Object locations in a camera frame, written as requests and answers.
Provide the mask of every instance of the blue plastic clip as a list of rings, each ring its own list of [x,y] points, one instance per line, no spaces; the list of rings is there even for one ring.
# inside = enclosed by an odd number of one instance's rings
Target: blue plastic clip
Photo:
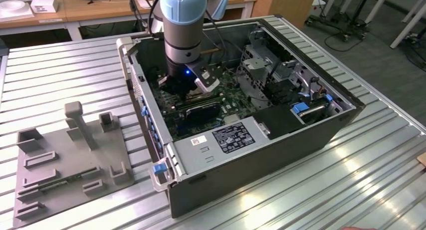
[[[328,94],[328,95],[325,95],[325,98],[328,99],[328,101],[329,102],[332,102],[332,100],[333,100],[333,97]]]
[[[143,116],[145,116],[145,115],[148,115],[148,110],[147,110],[147,106],[144,106],[143,108],[141,108],[141,115]]]
[[[161,174],[164,173],[165,171],[168,171],[168,166],[166,164],[156,164],[153,166],[153,174]]]
[[[305,103],[298,103],[293,106],[293,111],[296,114],[301,113],[302,111],[309,109],[309,106]]]

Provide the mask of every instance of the metal workbench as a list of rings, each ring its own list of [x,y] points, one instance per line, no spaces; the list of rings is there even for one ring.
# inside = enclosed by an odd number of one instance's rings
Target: metal workbench
[[[65,128],[61,107],[83,103],[85,121],[111,111],[121,129],[136,184],[27,229],[378,229],[426,227],[425,127],[282,19],[265,17],[354,93],[366,108],[325,148],[213,203],[170,218],[153,190],[143,132],[128,95],[116,38],[11,50],[1,60],[0,229],[12,228],[17,130]]]

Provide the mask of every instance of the floor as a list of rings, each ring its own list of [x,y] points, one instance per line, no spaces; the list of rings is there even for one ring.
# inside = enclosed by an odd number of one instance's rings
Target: floor
[[[365,19],[375,0],[367,0],[360,19]],[[348,9],[349,16],[354,12],[360,0],[353,0]],[[336,29],[316,23],[305,26],[306,35],[340,59],[340,61],[367,81],[369,84],[426,125],[426,72],[407,60],[402,48],[390,49],[389,45],[402,31],[401,23],[405,14],[383,5],[370,24],[370,33],[363,42],[348,52],[332,50],[325,45],[325,38],[337,32]],[[414,32],[425,24],[418,23]],[[348,49],[360,40],[353,38],[342,42],[337,37],[328,41],[336,49]],[[426,56],[426,48],[419,53]]]

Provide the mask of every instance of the motherboard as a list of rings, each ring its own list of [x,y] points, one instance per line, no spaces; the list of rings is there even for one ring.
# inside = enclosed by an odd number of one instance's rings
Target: motherboard
[[[257,111],[236,81],[232,71],[220,79],[220,86],[209,94],[192,91],[185,101],[177,95],[150,86],[162,118],[177,141],[229,124]]]

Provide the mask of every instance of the warning label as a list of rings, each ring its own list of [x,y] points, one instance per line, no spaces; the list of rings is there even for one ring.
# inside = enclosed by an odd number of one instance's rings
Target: warning label
[[[256,142],[242,123],[214,131],[213,136],[226,154]]]

